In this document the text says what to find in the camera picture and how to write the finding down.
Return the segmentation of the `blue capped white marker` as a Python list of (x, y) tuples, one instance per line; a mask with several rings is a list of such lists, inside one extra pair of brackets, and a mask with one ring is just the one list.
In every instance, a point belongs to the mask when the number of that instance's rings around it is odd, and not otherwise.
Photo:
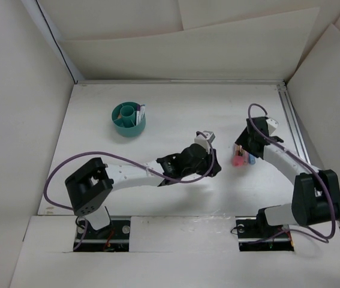
[(143, 120), (143, 118), (144, 118), (144, 115), (145, 115), (145, 108), (146, 108), (146, 105), (145, 105), (145, 104), (140, 105), (140, 123), (142, 122), (142, 120)]

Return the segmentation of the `purple capped white marker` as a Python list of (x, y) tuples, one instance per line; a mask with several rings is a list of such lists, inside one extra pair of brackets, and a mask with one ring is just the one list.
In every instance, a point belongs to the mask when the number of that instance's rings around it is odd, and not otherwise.
[(142, 120), (142, 113), (144, 110), (144, 105), (138, 105), (137, 111), (136, 111), (136, 124), (138, 125), (140, 121)]

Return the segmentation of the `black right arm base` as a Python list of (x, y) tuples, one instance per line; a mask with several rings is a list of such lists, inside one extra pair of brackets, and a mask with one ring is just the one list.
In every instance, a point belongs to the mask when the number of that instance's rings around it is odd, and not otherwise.
[(235, 217), (235, 226), (230, 231), (236, 235), (240, 252), (294, 251), (290, 232), (281, 225), (270, 226), (264, 209), (256, 216)]

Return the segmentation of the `red capped white marker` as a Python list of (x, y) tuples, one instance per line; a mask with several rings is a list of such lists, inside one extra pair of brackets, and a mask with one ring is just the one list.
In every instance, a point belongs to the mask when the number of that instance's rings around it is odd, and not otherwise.
[(136, 110), (136, 126), (140, 123), (140, 109)]

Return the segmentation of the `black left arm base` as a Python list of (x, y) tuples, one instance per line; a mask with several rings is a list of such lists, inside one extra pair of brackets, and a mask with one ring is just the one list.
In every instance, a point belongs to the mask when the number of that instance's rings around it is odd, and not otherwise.
[(112, 217), (108, 226), (96, 231), (84, 219), (76, 218), (74, 252), (129, 252), (131, 217)]

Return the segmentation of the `aluminium rail right side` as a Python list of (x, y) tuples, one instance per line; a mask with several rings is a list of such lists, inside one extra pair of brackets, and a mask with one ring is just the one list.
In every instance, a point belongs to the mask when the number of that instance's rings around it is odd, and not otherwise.
[(277, 84), (276, 88), (281, 100), (285, 118), (287, 120), (288, 129), (293, 139), (294, 150), (301, 159), (303, 159), (308, 164), (311, 164), (302, 132), (297, 121), (297, 116), (288, 94), (287, 86), (284, 82), (281, 82)]

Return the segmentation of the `teal round divided organizer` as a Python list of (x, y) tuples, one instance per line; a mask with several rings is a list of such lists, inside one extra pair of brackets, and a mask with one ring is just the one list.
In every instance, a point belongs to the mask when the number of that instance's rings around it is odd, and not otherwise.
[(123, 137), (133, 138), (142, 134), (146, 126), (146, 116), (136, 126), (136, 110), (139, 104), (136, 102), (124, 102), (116, 106), (112, 111), (112, 122), (115, 130)]

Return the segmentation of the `blue translucent correction tape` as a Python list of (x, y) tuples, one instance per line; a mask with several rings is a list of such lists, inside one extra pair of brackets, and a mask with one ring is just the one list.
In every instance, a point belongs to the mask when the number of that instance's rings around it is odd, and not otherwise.
[(254, 165), (256, 162), (255, 157), (252, 154), (248, 155), (248, 164), (249, 165)]

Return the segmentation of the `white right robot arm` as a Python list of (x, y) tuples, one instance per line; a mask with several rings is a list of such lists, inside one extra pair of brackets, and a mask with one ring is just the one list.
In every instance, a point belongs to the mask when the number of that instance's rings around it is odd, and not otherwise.
[(278, 169), (293, 185), (290, 203), (258, 210), (255, 229), (261, 236), (269, 236), (277, 226), (296, 225), (328, 241), (334, 237), (336, 221), (340, 219), (338, 176), (331, 169), (310, 165), (285, 148), (282, 139), (271, 135), (276, 127), (276, 122), (267, 116), (248, 117), (246, 128), (235, 142)]

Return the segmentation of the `pink translucent correction tape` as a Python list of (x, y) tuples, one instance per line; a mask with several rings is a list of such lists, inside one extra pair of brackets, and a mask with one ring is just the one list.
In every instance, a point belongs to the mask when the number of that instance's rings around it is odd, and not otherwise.
[(248, 153), (246, 151), (244, 151), (242, 154), (242, 163), (244, 166), (248, 164)]

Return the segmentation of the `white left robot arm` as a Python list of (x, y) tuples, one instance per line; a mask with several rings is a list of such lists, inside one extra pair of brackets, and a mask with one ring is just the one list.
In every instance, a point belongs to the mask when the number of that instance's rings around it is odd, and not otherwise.
[(88, 222), (95, 236), (111, 232), (111, 219), (104, 201), (111, 192), (141, 186), (163, 187), (183, 182), (187, 176), (214, 177), (221, 171), (216, 150), (192, 144), (180, 153), (145, 164), (118, 166), (100, 157), (86, 162), (65, 180), (74, 215)]

